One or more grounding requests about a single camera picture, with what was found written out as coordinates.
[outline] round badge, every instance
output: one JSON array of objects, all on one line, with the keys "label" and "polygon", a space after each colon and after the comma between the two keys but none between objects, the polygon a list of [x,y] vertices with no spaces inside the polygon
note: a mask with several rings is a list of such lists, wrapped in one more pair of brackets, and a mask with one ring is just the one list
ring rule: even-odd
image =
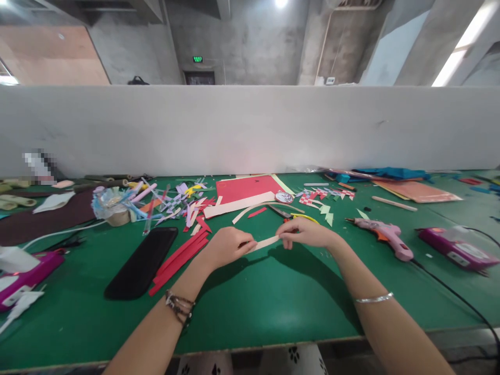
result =
[{"label": "round badge", "polygon": [[281,203],[290,204],[291,202],[293,202],[293,196],[289,193],[278,192],[274,197],[278,202]]}]

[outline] black bag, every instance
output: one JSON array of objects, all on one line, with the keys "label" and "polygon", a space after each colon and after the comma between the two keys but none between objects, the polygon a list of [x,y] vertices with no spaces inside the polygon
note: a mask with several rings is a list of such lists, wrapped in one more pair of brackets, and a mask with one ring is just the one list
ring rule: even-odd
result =
[{"label": "black bag", "polygon": [[141,77],[139,77],[139,76],[135,76],[135,77],[132,79],[132,81],[129,81],[129,83],[128,83],[128,84],[130,84],[130,85],[132,85],[132,84],[149,85],[149,83],[144,82],[144,80],[143,80]]}]

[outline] hot glue gun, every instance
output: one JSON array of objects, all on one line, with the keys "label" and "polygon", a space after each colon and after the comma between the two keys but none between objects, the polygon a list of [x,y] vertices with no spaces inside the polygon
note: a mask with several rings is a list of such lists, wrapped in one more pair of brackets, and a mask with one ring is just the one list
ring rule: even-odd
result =
[{"label": "hot glue gun", "polygon": [[389,242],[392,249],[394,249],[396,258],[399,260],[410,261],[413,259],[413,253],[411,250],[404,244],[403,241],[399,239],[399,235],[401,234],[401,229],[399,229],[399,227],[392,224],[385,224],[382,221],[367,219],[357,218],[346,220],[353,222],[360,228],[369,229],[372,232],[375,232],[378,235],[379,241]]}]

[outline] bracelet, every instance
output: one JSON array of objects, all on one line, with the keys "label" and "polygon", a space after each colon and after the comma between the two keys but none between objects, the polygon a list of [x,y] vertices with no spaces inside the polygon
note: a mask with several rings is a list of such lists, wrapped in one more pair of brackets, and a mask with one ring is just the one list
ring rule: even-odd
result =
[{"label": "bracelet", "polygon": [[360,298],[360,299],[355,299],[356,302],[359,303],[375,303],[375,302],[384,302],[389,299],[392,299],[394,297],[394,293],[390,292],[389,294],[386,294],[385,296],[380,296],[380,297],[375,297],[375,298]]},{"label": "bracelet", "polygon": [[171,292],[170,289],[167,289],[167,291],[165,292],[165,297],[167,298],[165,301],[165,305],[173,310],[179,322],[184,325],[188,320],[191,319],[191,317],[193,316],[191,310],[193,309],[194,305],[196,305],[196,302],[192,302],[186,298],[176,296]]}]

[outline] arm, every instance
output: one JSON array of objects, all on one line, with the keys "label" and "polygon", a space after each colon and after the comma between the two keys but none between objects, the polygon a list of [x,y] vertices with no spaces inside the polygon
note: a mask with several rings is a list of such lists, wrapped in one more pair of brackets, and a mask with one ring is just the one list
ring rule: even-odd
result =
[{"label": "arm", "polygon": [[[214,270],[239,259],[256,245],[251,234],[233,227],[222,228],[170,290],[176,296],[196,300],[205,280]],[[103,374],[163,375],[182,327],[172,309],[165,306],[163,296],[125,341]]]},{"label": "arm", "polygon": [[[337,262],[354,299],[386,295],[387,289],[351,247],[336,233],[304,218],[283,224],[277,231],[286,249],[293,242],[325,247]],[[373,351],[389,374],[454,374],[438,349],[395,300],[356,303],[359,320]]]}]

